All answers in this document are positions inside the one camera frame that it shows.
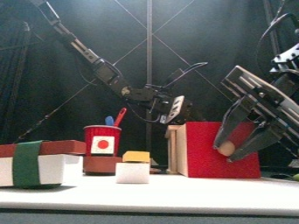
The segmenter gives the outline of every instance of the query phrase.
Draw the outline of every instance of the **red pen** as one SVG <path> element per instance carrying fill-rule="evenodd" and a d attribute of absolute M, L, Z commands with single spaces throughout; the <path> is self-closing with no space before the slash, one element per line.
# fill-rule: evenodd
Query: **red pen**
<path fill-rule="evenodd" d="M 126 113 L 127 113 L 127 108 L 122 108 L 120 111 L 119 111 L 119 114 L 116 116 L 116 121 L 115 121 L 115 124 L 114 124 L 115 127 L 118 127 L 119 124 L 122 123 Z"/>

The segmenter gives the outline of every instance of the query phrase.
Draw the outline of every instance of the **table surface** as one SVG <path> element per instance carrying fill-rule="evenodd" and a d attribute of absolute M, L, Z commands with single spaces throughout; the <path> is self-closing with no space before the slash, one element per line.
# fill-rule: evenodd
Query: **table surface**
<path fill-rule="evenodd" d="M 299 182 L 151 175 L 150 184 L 83 176 L 48 190 L 0 188 L 0 208 L 103 212 L 299 216 Z"/>

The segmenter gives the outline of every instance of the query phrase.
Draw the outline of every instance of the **white label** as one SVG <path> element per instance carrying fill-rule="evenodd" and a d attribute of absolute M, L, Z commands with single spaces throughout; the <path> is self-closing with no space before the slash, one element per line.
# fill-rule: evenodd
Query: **white label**
<path fill-rule="evenodd" d="M 91 154 L 114 154 L 115 152 L 115 137 L 114 136 L 94 136 L 91 145 Z"/>

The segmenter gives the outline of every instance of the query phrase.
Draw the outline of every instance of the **white block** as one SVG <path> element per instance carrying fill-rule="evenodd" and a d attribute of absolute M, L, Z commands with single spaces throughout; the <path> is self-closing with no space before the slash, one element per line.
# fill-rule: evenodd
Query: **white block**
<path fill-rule="evenodd" d="M 72 155 L 39 156 L 41 185 L 66 184 L 78 181 L 83 175 L 83 157 Z M 13 158 L 0 158 L 0 186 L 13 186 Z"/>
<path fill-rule="evenodd" d="M 116 163 L 116 182 L 119 184 L 148 184 L 150 164 Z"/>

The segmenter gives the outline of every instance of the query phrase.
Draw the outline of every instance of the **red pencil cup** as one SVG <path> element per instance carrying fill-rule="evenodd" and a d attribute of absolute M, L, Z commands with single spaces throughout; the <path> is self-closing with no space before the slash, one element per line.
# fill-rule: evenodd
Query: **red pencil cup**
<path fill-rule="evenodd" d="M 107 125 L 84 127 L 87 157 L 118 155 L 120 131 L 119 127 Z"/>

